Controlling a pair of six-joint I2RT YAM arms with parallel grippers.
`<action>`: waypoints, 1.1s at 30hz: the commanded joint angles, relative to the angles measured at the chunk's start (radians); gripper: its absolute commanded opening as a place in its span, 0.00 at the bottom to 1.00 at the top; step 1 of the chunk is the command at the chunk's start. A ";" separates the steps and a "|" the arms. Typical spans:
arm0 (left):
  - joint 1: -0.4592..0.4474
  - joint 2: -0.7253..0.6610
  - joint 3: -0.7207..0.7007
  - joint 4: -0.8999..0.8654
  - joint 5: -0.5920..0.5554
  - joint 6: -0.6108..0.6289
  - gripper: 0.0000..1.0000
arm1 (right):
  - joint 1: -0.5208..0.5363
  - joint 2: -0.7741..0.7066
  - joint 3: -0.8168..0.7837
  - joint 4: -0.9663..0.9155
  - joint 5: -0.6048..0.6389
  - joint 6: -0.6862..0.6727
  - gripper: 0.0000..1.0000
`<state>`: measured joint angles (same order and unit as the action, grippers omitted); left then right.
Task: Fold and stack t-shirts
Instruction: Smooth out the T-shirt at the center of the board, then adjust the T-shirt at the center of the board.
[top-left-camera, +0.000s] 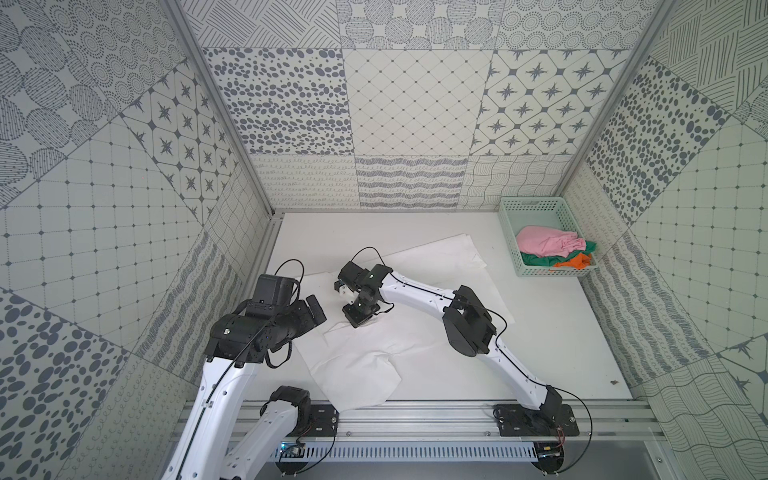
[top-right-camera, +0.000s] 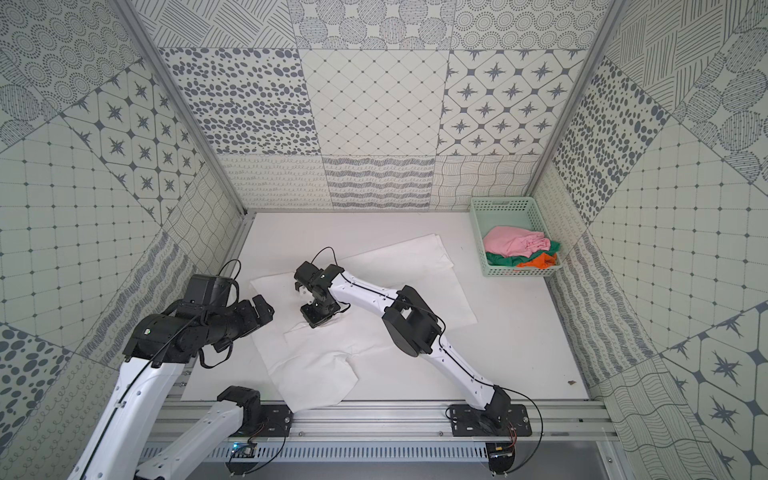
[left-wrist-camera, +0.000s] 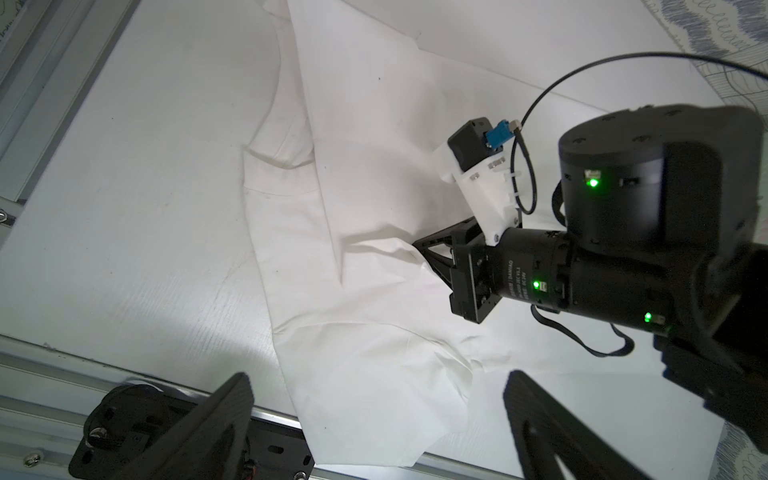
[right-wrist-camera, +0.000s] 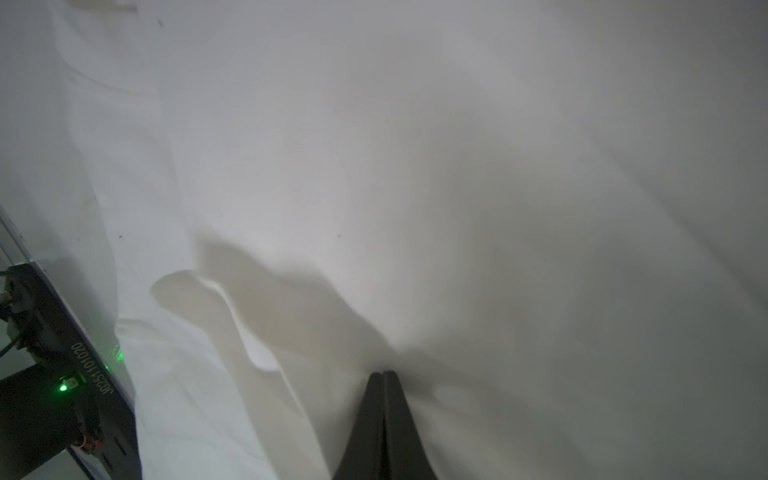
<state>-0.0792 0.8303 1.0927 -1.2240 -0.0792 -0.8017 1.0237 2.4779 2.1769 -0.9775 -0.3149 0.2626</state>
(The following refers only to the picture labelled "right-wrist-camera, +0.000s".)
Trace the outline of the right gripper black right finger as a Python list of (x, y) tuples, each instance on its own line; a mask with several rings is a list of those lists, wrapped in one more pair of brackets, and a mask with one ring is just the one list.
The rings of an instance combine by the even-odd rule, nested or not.
[(388, 479), (436, 480), (398, 375), (383, 373), (384, 446), (382, 461)]

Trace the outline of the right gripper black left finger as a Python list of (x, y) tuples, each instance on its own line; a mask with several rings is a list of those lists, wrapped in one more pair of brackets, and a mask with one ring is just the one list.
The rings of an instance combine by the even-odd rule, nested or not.
[(370, 375), (334, 480), (381, 478), (384, 376)]

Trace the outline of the white t-shirt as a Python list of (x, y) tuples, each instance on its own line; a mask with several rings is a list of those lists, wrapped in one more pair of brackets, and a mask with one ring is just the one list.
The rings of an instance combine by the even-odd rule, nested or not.
[(763, 1), (54, 1), (149, 479), (767, 475)]

